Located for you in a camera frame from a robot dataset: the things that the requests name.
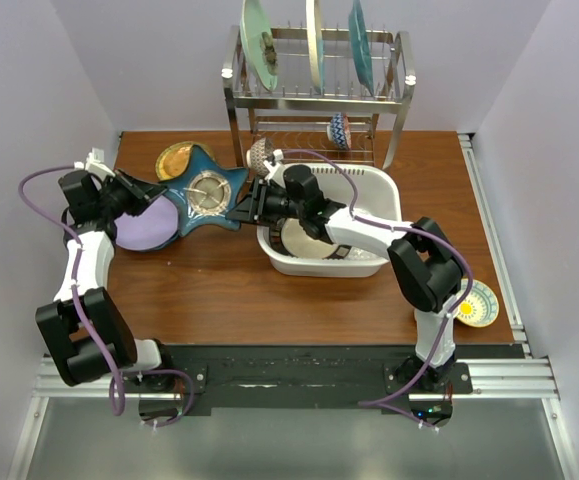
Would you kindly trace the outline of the lavender plate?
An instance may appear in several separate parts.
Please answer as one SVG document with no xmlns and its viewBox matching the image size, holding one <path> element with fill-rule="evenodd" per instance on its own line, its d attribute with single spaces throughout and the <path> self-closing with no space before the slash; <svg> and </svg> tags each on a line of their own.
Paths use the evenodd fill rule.
<svg viewBox="0 0 579 480">
<path fill-rule="evenodd" d="M 157 246 L 178 234 L 179 214 L 174 203 L 158 198 L 142 215 L 123 214 L 115 220 L 115 243 L 125 250 L 138 251 Z"/>
</svg>

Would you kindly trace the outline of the blue star shaped dish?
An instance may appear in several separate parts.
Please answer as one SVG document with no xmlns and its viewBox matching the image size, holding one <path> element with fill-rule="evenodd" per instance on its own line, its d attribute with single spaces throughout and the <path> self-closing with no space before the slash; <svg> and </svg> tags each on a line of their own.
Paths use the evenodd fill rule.
<svg viewBox="0 0 579 480">
<path fill-rule="evenodd" d="M 178 235 L 185 237 L 207 225 L 238 231 L 240 223 L 227 220 L 225 215 L 236 205 L 248 177 L 246 168 L 223 168 L 215 158 L 195 151 L 184 174 L 172 180 L 158 179 L 167 186 L 164 196 L 178 210 Z"/>
</svg>

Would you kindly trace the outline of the black striped rim plate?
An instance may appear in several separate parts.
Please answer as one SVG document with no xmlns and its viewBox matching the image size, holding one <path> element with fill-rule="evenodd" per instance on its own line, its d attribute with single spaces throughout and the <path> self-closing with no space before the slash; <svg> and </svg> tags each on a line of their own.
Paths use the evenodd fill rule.
<svg viewBox="0 0 579 480">
<path fill-rule="evenodd" d="M 307 235 L 297 219 L 280 219 L 269 228 L 270 245 L 279 254 L 311 260 L 339 260 L 348 256 L 349 246 L 329 244 Z"/>
</svg>

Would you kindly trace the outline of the white plastic bin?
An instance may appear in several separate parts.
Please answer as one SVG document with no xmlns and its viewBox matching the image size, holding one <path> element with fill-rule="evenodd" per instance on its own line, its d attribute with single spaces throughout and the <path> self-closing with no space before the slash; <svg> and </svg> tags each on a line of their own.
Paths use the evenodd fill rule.
<svg viewBox="0 0 579 480">
<path fill-rule="evenodd" d="M 310 163 L 324 195 L 354 205 L 355 214 L 391 222 L 402 219 L 400 195 L 394 180 L 384 171 L 344 164 L 347 181 L 324 163 Z M 273 267 L 285 274 L 311 277 L 363 278 L 374 275 L 387 260 L 348 245 L 327 244 L 310 238 L 296 219 L 280 220 L 272 227 L 259 226 L 257 240 Z"/>
</svg>

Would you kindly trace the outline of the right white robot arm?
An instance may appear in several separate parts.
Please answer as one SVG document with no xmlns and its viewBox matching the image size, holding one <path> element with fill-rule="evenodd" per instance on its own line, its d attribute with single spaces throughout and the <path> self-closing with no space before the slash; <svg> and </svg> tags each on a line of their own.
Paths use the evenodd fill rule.
<svg viewBox="0 0 579 480">
<path fill-rule="evenodd" d="M 313 240 L 356 247 L 388 260 L 417 323 L 417 366 L 398 392 L 417 385 L 435 393 L 449 382 L 447 364 L 453 363 L 455 351 L 451 323 L 469 269 L 433 220 L 411 223 L 356 213 L 351 204 L 326 197 L 306 165 L 283 169 L 279 182 L 256 178 L 226 217 L 259 226 L 295 219 Z"/>
</svg>

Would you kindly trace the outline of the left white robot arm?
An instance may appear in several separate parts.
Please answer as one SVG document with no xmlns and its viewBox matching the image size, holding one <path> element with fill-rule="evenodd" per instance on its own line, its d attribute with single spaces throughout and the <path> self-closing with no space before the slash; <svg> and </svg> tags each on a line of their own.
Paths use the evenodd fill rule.
<svg viewBox="0 0 579 480">
<path fill-rule="evenodd" d="M 95 174 L 87 168 L 65 174 L 58 185 L 67 201 L 59 224 L 68 262 L 54 300 L 35 313 L 58 373 L 76 386 L 114 372 L 141 372 L 152 391 L 169 390 L 176 368 L 166 361 L 164 346 L 155 339 L 135 339 L 107 291 L 115 220 L 144 213 L 166 188 L 121 170 Z"/>
</svg>

